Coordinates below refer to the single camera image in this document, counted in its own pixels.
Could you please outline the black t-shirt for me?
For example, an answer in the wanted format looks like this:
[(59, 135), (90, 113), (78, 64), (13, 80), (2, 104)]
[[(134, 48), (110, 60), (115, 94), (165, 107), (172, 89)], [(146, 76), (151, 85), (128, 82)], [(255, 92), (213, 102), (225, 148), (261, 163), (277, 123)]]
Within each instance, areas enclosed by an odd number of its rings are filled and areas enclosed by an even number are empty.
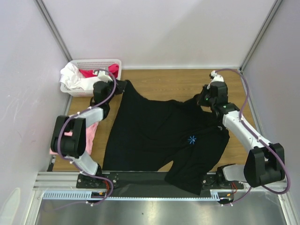
[(185, 102), (149, 100), (128, 82), (103, 169), (152, 172), (172, 163), (165, 181), (199, 195), (204, 175), (219, 162), (229, 139), (228, 130), (195, 97)]

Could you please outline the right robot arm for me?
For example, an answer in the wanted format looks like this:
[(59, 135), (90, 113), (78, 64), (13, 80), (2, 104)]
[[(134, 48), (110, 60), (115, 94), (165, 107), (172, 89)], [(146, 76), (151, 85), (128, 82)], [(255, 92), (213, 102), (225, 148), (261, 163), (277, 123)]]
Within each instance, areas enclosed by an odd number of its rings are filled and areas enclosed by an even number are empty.
[(226, 165), (216, 176), (216, 184), (227, 188), (233, 181), (248, 183), (256, 188), (285, 178), (284, 148), (262, 137), (244, 118), (240, 109), (228, 102), (225, 82), (214, 81), (204, 85), (198, 104), (211, 109), (216, 119), (229, 129), (248, 152), (244, 165)]

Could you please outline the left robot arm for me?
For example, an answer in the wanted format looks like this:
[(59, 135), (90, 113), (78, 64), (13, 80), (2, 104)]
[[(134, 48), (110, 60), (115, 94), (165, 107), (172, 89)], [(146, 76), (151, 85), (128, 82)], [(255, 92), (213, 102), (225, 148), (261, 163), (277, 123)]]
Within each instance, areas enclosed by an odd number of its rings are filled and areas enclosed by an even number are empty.
[(55, 122), (50, 149), (63, 159), (74, 164), (87, 176), (87, 183), (97, 188), (103, 183), (101, 166), (86, 151), (86, 129), (108, 116), (109, 102), (124, 93), (127, 81), (99, 81), (93, 85), (90, 106), (70, 116), (58, 116)]

